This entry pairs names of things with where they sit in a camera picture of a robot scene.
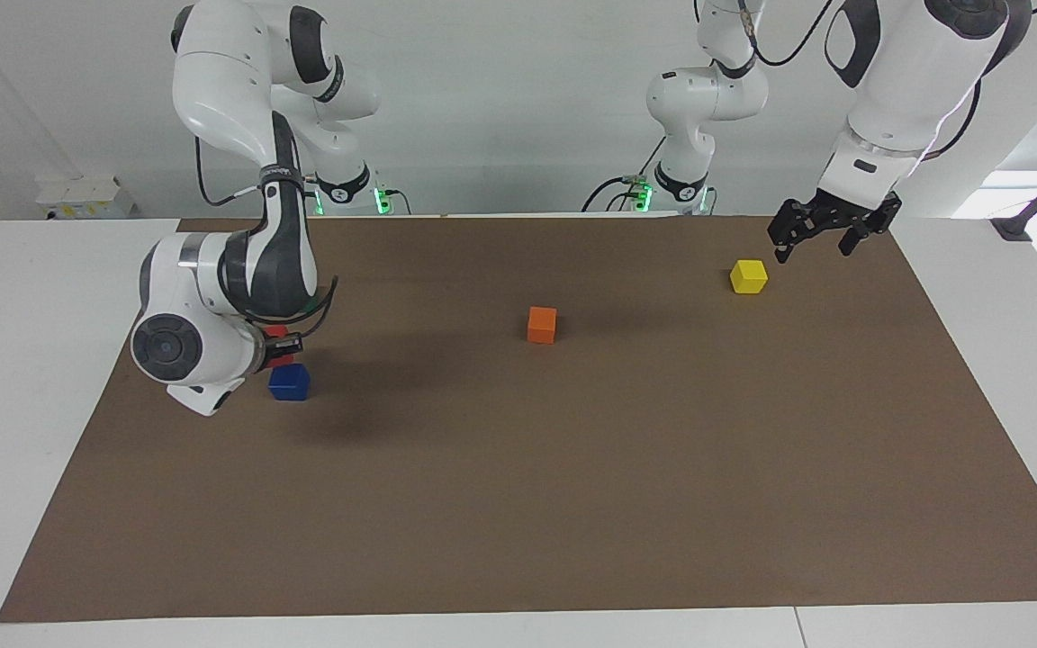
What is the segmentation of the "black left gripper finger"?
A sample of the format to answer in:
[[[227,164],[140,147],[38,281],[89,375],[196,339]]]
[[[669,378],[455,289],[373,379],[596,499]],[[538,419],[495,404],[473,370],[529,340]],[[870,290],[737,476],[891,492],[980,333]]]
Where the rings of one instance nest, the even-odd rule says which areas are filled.
[[[896,193],[889,193],[878,209],[851,217],[846,233],[838,245],[840,253],[843,256],[850,256],[864,240],[871,235],[888,233],[889,226],[892,225],[901,206],[901,198]]]
[[[779,264],[786,264],[789,261],[798,243],[811,240],[816,234],[811,202],[786,200],[767,225],[767,235],[774,246],[775,261]]]

